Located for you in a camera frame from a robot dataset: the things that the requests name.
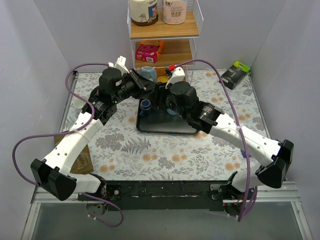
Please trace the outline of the slate blue mug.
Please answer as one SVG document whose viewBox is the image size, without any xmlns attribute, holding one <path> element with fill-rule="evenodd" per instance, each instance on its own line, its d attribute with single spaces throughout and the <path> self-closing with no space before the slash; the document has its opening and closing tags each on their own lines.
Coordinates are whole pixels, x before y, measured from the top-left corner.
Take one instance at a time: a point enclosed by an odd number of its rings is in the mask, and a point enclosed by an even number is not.
<svg viewBox="0 0 320 240">
<path fill-rule="evenodd" d="M 149 80 L 152 81 L 154 83 L 157 82 L 157 71 L 155 67 L 152 66 L 143 66 L 140 70 L 139 70 L 139 74 Z"/>
</svg>

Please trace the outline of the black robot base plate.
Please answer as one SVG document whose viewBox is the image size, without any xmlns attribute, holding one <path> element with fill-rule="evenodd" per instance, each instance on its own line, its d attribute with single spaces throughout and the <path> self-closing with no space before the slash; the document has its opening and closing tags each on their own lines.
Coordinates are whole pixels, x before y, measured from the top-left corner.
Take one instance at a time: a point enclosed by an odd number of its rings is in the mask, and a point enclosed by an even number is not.
<svg viewBox="0 0 320 240">
<path fill-rule="evenodd" d="M 105 196 L 122 210 L 223 211 L 223 200 L 242 199 L 243 193 L 224 187 L 226 180 L 107 181 Z"/>
</svg>

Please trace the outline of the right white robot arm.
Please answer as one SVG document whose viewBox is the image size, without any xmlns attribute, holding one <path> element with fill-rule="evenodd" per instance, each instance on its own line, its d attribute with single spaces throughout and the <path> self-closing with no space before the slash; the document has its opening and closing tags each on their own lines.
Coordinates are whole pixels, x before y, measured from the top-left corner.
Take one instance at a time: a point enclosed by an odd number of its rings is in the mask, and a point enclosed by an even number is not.
<svg viewBox="0 0 320 240">
<path fill-rule="evenodd" d="M 225 140 L 257 160 L 250 171 L 233 173 L 223 186 L 230 198 L 237 199 L 246 188 L 260 185 L 274 189 L 282 187 L 293 158 L 291 141 L 272 140 L 245 126 L 238 126 L 217 106 L 200 101 L 195 88 L 185 81 L 157 83 L 152 104 L 174 111 L 192 128 Z"/>
</svg>

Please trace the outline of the white and blue mug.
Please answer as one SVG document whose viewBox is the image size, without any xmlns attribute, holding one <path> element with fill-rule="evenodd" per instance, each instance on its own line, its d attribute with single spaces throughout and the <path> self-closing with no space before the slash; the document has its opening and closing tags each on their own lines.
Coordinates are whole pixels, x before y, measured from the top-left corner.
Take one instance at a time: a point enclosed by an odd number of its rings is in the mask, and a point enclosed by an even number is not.
<svg viewBox="0 0 320 240">
<path fill-rule="evenodd" d="M 73 101 L 73 106 L 77 112 L 81 112 L 85 104 L 86 102 L 79 98 L 75 98 Z"/>
</svg>

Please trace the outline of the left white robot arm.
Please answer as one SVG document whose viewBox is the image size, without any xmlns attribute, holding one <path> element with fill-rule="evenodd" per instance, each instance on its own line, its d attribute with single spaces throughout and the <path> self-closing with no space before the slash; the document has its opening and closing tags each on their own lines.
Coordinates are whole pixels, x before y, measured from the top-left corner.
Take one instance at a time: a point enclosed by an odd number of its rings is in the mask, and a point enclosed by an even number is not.
<svg viewBox="0 0 320 240">
<path fill-rule="evenodd" d="M 71 174 L 71 168 L 91 138 L 116 113 L 118 103 L 130 97 L 138 100 L 148 97 L 156 85 L 132 69 L 128 73 L 105 69 L 72 129 L 43 159 L 31 163 L 37 185 L 60 201 L 73 193 L 89 193 L 95 200 L 103 199 L 107 191 L 101 177 L 91 173 Z"/>
</svg>

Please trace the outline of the navy blue mug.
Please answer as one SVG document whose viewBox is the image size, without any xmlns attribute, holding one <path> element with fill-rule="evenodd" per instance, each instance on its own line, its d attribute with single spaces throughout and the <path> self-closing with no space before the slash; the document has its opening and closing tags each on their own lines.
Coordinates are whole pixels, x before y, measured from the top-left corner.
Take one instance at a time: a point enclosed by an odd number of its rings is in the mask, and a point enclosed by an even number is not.
<svg viewBox="0 0 320 240">
<path fill-rule="evenodd" d="M 140 108 L 139 116 L 142 118 L 147 117 L 152 113 L 152 104 L 148 99 L 143 99 L 139 104 L 139 108 Z"/>
</svg>

